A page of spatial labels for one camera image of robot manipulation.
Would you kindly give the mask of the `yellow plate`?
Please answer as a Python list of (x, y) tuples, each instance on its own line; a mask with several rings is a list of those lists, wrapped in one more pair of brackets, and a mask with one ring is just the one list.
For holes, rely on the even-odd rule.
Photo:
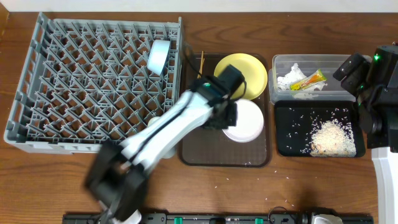
[(267, 86), (267, 72), (263, 63), (255, 56), (236, 53), (223, 59), (215, 67), (214, 76), (218, 77), (228, 66), (237, 68), (244, 76), (246, 81), (246, 92), (244, 99), (253, 100), (260, 96)]

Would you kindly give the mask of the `green orange snack wrapper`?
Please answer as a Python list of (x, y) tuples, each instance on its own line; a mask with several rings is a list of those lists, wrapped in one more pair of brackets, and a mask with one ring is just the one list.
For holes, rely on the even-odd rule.
[(300, 80), (297, 83), (291, 84), (290, 90), (292, 90), (292, 91), (304, 90), (314, 84), (317, 84), (320, 82), (325, 82), (325, 81), (327, 81), (326, 76), (324, 76), (322, 71), (320, 69), (318, 69), (315, 73), (313, 73), (309, 77), (304, 78), (303, 80)]

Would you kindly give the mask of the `white pink bowl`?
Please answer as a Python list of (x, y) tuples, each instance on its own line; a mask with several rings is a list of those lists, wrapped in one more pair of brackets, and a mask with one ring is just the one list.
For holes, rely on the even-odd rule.
[(264, 127), (264, 117), (261, 109), (253, 101), (241, 99), (237, 104), (237, 120), (235, 126), (224, 129), (224, 134), (235, 142), (250, 142), (255, 140)]

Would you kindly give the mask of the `white tissue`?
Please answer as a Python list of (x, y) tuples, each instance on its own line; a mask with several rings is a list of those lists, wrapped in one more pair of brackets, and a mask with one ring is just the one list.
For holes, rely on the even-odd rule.
[(291, 71), (289, 73), (285, 74), (283, 77), (277, 77), (277, 93), (275, 98), (278, 100), (310, 100), (317, 97), (318, 94), (313, 92), (322, 91), (324, 87), (328, 85), (326, 81), (314, 84), (304, 90), (290, 90), (291, 84), (297, 83), (309, 76), (306, 76), (299, 68), (299, 65), (295, 63), (291, 67)]

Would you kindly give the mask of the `light blue bowl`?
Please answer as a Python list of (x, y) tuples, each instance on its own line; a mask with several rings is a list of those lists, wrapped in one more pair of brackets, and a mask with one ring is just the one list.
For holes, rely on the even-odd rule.
[(156, 75), (160, 75), (164, 69), (169, 50), (169, 40), (155, 40), (150, 49), (147, 68)]

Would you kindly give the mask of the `small white green cup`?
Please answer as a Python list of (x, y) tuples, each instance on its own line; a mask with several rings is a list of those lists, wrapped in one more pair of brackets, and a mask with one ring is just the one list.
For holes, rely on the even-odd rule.
[(159, 118), (160, 118), (159, 116), (151, 118), (148, 122), (148, 126), (151, 126), (152, 124), (154, 124)]

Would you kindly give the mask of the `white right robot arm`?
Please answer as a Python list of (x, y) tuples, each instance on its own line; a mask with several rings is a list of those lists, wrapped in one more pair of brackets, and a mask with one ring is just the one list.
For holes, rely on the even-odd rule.
[(349, 56), (333, 78), (356, 98), (376, 171), (379, 223), (397, 223), (397, 44), (378, 46), (371, 60)]

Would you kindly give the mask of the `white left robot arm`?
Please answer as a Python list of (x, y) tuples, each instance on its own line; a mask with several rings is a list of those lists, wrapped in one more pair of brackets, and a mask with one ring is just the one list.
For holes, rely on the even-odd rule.
[(104, 142), (84, 181), (86, 190), (105, 207), (95, 223), (139, 223), (154, 167), (197, 127), (235, 126), (238, 112), (232, 95), (245, 84), (242, 72), (228, 65), (218, 76), (194, 80), (176, 104), (146, 129), (118, 145)]

